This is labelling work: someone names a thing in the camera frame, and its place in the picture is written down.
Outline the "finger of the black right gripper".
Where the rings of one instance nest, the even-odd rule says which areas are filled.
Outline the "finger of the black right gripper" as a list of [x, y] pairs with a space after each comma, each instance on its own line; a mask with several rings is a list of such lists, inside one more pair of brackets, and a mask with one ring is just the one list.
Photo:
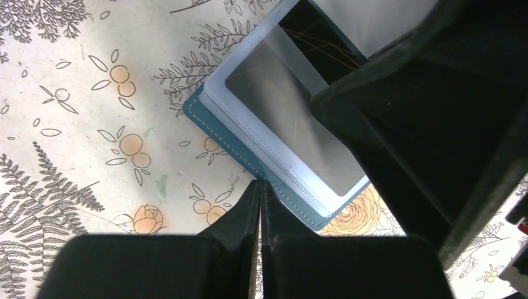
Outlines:
[[439, 1], [310, 109], [448, 268], [527, 174], [527, 2]]

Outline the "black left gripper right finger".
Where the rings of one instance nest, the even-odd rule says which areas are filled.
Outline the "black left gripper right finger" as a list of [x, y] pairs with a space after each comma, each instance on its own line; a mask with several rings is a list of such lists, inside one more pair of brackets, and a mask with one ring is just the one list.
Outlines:
[[440, 262], [418, 237], [322, 237], [261, 183], [265, 298], [451, 298]]

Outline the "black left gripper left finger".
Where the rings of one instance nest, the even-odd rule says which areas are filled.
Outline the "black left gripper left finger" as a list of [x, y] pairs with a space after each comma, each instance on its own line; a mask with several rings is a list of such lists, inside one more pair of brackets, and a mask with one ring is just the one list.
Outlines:
[[252, 181], [196, 235], [87, 234], [68, 241], [38, 298], [253, 298], [260, 193]]

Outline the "blue leather card holder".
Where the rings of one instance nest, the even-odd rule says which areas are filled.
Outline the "blue leather card holder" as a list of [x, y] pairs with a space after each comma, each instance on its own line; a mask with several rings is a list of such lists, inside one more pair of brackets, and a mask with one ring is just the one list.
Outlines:
[[[225, 84], [226, 78], [240, 62], [297, 2], [299, 1], [280, 1], [187, 99], [184, 111], [249, 173], [257, 179], [268, 181], [280, 201], [302, 222], [313, 230], [320, 230], [369, 185], [370, 181], [364, 170], [357, 162], [364, 175], [344, 196], [336, 195], [320, 179], [305, 176], [307, 165]], [[314, 2], [309, 2], [328, 19], [331, 27], [352, 50], [360, 67], [365, 58], [330, 18]]]

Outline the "black card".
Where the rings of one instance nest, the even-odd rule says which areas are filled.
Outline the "black card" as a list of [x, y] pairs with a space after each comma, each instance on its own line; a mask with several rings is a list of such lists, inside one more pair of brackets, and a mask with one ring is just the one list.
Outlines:
[[338, 196], [363, 177], [352, 153], [309, 110], [311, 97], [359, 63], [328, 19], [297, 2], [226, 78], [226, 87]]

